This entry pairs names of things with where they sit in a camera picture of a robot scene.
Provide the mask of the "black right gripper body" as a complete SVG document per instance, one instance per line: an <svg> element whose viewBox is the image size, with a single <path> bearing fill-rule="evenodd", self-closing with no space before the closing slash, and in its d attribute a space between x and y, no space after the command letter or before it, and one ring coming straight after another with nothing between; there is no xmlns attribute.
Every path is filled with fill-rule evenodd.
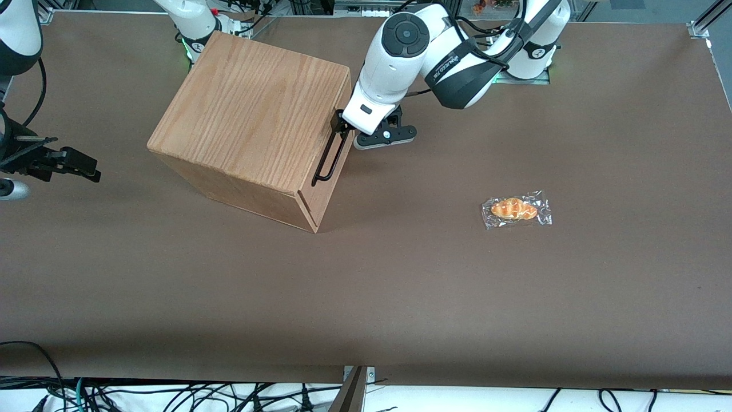
<svg viewBox="0 0 732 412"><path fill-rule="evenodd" d="M1 135L1 170L5 174L20 174L31 176L33 162L55 162L50 154L53 149L47 144L58 140L57 137L37 136L20 123L11 120L5 110L2 114Z"/></svg>

